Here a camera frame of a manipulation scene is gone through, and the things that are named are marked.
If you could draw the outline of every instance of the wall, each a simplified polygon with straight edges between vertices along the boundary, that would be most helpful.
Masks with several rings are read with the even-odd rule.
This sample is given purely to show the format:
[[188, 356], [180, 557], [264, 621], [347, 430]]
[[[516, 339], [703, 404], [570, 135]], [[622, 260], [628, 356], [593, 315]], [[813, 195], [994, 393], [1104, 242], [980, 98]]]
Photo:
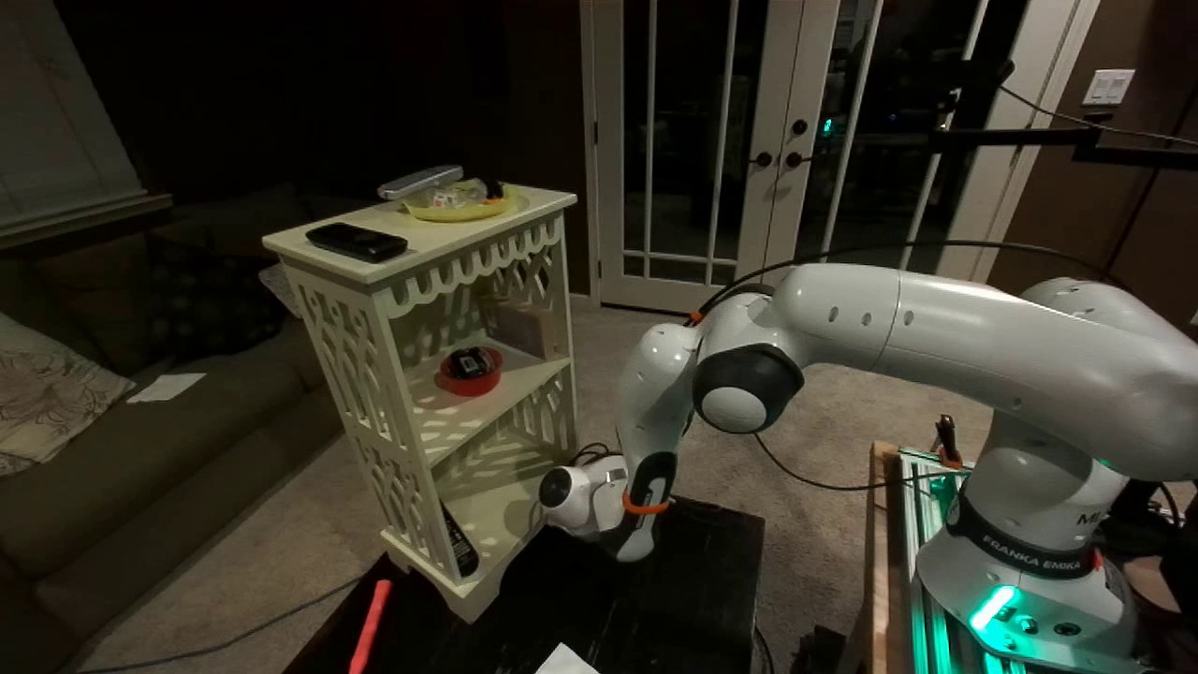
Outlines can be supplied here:
[[[1097, 113], [1084, 107], [1094, 68], [1139, 68], [1127, 100], [1109, 125], [1194, 135], [1194, 36], [1198, 4], [1190, 0], [1104, 0], [1060, 110], [1074, 117]], [[1104, 145], [1152, 142], [1109, 135]], [[1187, 214], [1198, 214], [1198, 183], [1187, 172], [1080, 165], [1070, 149], [1040, 149], [1010, 223], [1010, 242], [1070, 251], [1094, 263], [1097, 278], [1114, 278], [1159, 311], [1187, 320], [1185, 309], [1198, 295], [1198, 278], [1181, 275], [1185, 263], [1176, 255], [1194, 242], [1187, 235]], [[1080, 275], [1080, 266], [999, 255], [994, 281], [1018, 291], [1051, 275]]]
[[[60, 0], [144, 180], [372, 199], [431, 160], [585, 192], [578, 0]], [[585, 210], [570, 223], [588, 286]]]

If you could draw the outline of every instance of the white curtain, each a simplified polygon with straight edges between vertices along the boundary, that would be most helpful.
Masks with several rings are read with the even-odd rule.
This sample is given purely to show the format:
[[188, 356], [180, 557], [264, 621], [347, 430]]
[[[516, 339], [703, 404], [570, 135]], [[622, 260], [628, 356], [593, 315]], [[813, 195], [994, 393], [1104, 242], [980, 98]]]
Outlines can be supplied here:
[[0, 242], [145, 202], [53, 0], [0, 0]]

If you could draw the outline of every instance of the light switch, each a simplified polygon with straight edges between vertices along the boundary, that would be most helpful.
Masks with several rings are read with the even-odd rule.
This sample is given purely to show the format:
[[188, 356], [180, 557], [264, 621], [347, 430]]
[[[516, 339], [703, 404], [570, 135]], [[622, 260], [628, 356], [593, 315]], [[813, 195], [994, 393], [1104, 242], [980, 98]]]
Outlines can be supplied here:
[[1084, 107], [1122, 107], [1136, 68], [1097, 68]]

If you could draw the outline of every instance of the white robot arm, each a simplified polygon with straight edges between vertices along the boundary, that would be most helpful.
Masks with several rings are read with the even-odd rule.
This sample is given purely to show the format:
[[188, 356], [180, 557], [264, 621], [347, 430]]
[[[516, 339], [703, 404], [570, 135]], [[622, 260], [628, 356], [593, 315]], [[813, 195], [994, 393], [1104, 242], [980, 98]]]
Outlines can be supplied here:
[[994, 404], [958, 512], [920, 555], [920, 585], [961, 621], [995, 587], [1018, 587], [1018, 621], [976, 635], [985, 648], [1104, 671], [1130, 651], [1130, 597], [1094, 527], [1127, 480], [1198, 475], [1198, 348], [1114, 286], [1009, 295], [878, 266], [793, 266], [777, 291], [643, 333], [622, 375], [622, 457], [550, 474], [546, 524], [603, 535], [622, 564], [651, 555], [694, 414], [729, 436], [765, 430], [810, 365]]

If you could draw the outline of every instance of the red object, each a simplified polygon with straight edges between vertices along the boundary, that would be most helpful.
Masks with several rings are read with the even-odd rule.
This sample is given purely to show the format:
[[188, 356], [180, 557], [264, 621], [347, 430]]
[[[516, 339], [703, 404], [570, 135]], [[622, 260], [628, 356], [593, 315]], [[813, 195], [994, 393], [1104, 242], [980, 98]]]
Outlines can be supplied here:
[[391, 587], [395, 587], [395, 580], [386, 580], [386, 577], [374, 580], [372, 610], [369, 610], [369, 621], [359, 628], [359, 645], [352, 648], [347, 674], [369, 674], [369, 668], [372, 668], [380, 621], [384, 621], [384, 610], [391, 603]]
[[452, 380], [451, 361], [439, 371], [439, 385], [451, 389], [452, 396], [482, 396], [487, 389], [498, 385], [503, 375], [503, 356], [495, 348], [478, 348], [487, 361], [487, 371], [478, 380]]

